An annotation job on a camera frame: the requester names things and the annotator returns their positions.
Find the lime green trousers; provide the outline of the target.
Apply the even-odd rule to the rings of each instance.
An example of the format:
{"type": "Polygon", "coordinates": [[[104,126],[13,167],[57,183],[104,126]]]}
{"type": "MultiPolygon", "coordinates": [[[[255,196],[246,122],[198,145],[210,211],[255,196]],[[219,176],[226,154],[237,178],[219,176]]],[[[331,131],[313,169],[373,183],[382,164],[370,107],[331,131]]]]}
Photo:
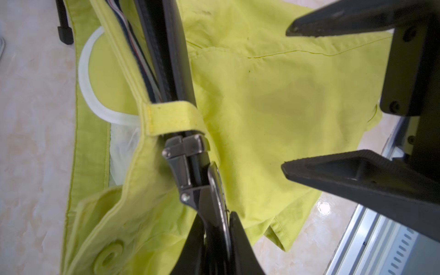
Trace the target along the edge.
{"type": "MultiPolygon", "coordinates": [[[[60,271],[168,275],[196,213],[148,131],[152,58],[133,1],[66,1],[76,50],[76,141],[60,271]]],[[[178,1],[197,109],[226,205],[251,244],[288,251],[320,191],[292,159],[357,149],[382,117],[392,35],[287,37],[284,1],[178,1]]]]}

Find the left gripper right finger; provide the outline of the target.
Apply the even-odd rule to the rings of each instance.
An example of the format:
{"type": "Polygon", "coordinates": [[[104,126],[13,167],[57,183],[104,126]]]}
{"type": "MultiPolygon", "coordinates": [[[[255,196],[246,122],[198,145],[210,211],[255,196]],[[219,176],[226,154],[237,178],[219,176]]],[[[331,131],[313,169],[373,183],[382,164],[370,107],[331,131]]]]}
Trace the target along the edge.
{"type": "Polygon", "coordinates": [[[360,150],[286,162],[293,182],[358,204],[440,239],[440,3],[338,1],[295,19],[288,37],[394,30],[382,111],[417,119],[400,160],[360,150]]]}

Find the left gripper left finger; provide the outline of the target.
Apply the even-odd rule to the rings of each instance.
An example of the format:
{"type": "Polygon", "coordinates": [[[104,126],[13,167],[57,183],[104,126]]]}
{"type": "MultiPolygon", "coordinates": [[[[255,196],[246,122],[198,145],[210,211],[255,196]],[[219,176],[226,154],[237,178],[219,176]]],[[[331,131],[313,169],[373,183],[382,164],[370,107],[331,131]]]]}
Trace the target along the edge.
{"type": "Polygon", "coordinates": [[[205,228],[196,216],[172,275],[263,275],[237,213],[230,214],[231,256],[205,244],[205,228]]]}

